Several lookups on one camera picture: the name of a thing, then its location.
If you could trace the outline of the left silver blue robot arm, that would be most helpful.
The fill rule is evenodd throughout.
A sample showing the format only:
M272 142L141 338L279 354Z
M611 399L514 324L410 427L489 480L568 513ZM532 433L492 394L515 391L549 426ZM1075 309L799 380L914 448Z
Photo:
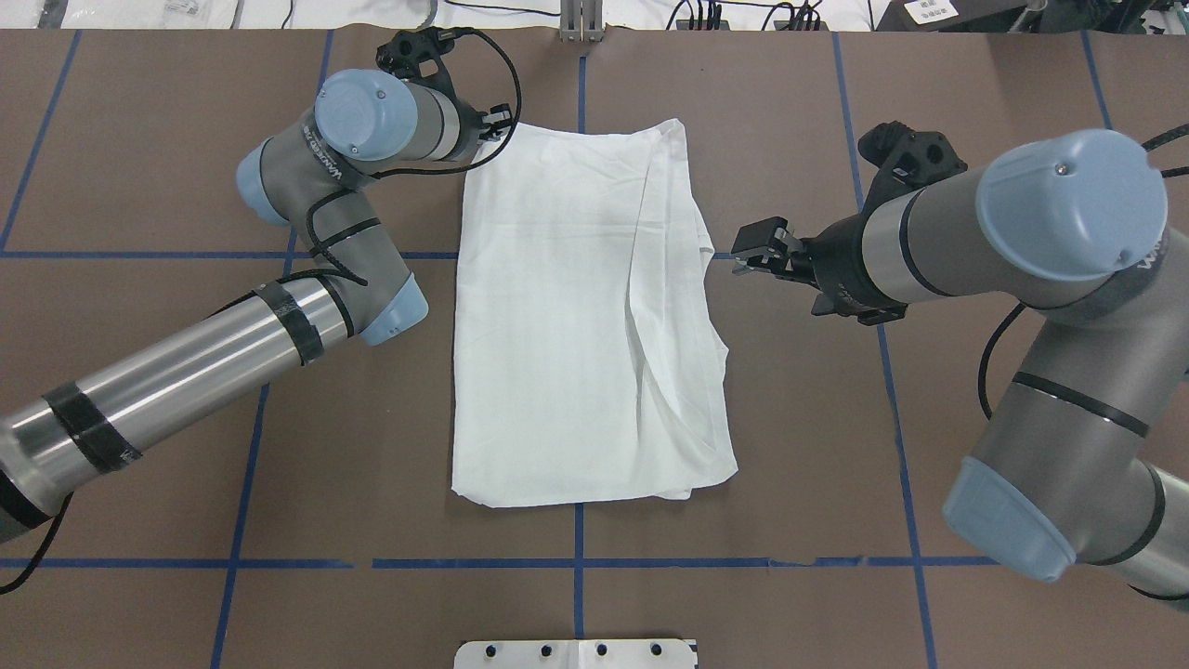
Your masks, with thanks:
M369 202L400 173L448 177L493 158L518 103L476 111L446 72L348 69L241 160L243 201L288 226L313 269L263 282L208 317L4 416L4 541L59 520L68 496L351 337L379 346L427 317L413 270Z

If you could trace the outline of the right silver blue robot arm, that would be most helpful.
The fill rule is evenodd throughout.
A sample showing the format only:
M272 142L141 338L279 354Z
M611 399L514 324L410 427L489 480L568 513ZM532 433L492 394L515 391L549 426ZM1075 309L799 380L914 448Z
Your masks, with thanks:
M743 226L735 272L814 288L814 316L899 321L935 299L1006 294L1043 318L943 505L999 564L1053 582L1111 572L1185 612L1185 481L1141 460L1185 381L1185 236L1151 145L1108 128L971 168L946 135L881 124L856 215L814 236Z

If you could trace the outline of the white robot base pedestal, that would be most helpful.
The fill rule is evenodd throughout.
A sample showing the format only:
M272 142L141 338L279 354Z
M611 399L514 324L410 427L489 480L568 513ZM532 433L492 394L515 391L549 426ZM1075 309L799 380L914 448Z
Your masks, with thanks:
M696 640L604 638L477 640L458 648L454 668L699 668Z

